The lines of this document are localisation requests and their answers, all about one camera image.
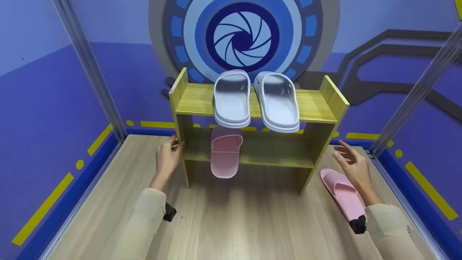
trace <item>shoe rack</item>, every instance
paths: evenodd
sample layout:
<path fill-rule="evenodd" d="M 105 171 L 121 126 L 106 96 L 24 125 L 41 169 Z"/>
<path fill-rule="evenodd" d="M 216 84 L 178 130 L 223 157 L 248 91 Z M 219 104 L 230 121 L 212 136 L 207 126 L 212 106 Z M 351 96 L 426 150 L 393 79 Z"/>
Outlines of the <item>shoe rack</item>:
<path fill-rule="evenodd" d="M 296 95 L 300 122 L 306 122 L 305 128 L 290 134 L 243 130 L 239 161 L 241 164 L 290 167 L 301 196 L 350 104 L 328 76 L 324 76 L 319 90 L 297 89 Z M 180 165 L 189 188 L 196 174 L 195 162 L 210 161 L 212 129 L 194 127 L 192 116 L 213 117 L 213 85 L 189 83 L 186 68 L 183 68 L 169 96 L 176 136 L 186 144 Z M 260 103 L 253 87 L 250 116 L 261 118 Z"/>

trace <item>left hand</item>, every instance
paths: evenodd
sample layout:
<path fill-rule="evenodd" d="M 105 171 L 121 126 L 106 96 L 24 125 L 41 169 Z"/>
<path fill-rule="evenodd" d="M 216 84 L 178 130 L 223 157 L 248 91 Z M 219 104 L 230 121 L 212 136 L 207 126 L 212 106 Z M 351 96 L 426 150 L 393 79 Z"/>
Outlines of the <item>left hand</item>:
<path fill-rule="evenodd" d="M 184 142 L 177 144 L 176 135 L 172 135 L 165 143 L 157 147 L 156 175 L 152 179 L 151 188 L 162 191 L 175 170 L 183 151 Z"/>

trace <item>hand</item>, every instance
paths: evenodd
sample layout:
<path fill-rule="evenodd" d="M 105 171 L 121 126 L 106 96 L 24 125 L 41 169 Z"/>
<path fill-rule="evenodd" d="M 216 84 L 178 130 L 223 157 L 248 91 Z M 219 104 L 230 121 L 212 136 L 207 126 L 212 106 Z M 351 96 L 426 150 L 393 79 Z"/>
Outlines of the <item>hand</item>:
<path fill-rule="evenodd" d="M 334 149 L 341 153 L 334 152 L 333 156 L 342 167 L 351 184 L 357 190 L 371 188 L 369 164 L 366 162 L 366 158 L 342 140 L 340 140 L 340 145 L 335 146 Z"/>
<path fill-rule="evenodd" d="M 340 145 L 334 147 L 338 152 L 336 151 L 332 155 L 363 198 L 366 207 L 381 203 L 380 198 L 372 188 L 371 174 L 366 158 L 342 140 L 340 140 Z"/>
<path fill-rule="evenodd" d="M 184 142 L 178 144 L 176 135 L 172 135 L 165 143 L 157 147 L 156 175 L 152 179 L 151 188 L 163 191 L 171 174 L 178 165 Z"/>

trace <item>slipper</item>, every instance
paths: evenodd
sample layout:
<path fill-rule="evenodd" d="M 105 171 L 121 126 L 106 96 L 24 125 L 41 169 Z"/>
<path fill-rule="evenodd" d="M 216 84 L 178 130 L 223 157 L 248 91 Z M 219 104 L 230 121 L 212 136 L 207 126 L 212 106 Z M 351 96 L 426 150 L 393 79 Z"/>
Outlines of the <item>slipper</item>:
<path fill-rule="evenodd" d="M 227 128 L 242 128 L 250 124 L 250 78 L 247 72 L 225 71 L 213 86 L 215 121 Z"/>
<path fill-rule="evenodd" d="M 210 169 L 217 178 L 229 179 L 236 175 L 242 142 L 239 129 L 217 125 L 212 130 Z"/>
<path fill-rule="evenodd" d="M 323 169 L 320 175 L 324 186 L 337 202 L 353 232 L 355 234 L 364 233 L 366 231 L 365 211 L 353 184 L 344 174 L 332 169 Z"/>
<path fill-rule="evenodd" d="M 255 77 L 255 90 L 260 101 L 261 117 L 269 129 L 281 133 L 300 129 L 300 113 L 292 80 L 283 74 L 263 71 Z"/>

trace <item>pink slipper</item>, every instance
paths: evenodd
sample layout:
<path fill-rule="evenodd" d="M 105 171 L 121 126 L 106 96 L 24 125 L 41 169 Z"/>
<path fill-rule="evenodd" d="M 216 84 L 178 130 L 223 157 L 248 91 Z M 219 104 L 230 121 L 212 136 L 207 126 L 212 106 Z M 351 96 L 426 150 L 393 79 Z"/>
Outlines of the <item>pink slipper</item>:
<path fill-rule="evenodd" d="M 323 169 L 320 175 L 324 186 L 337 202 L 354 233 L 364 233 L 366 231 L 365 211 L 353 184 L 345 175 L 333 169 Z"/>
<path fill-rule="evenodd" d="M 215 126 L 212 131 L 210 168 L 216 177 L 229 179 L 236 175 L 242 142 L 243 138 L 239 129 Z"/>

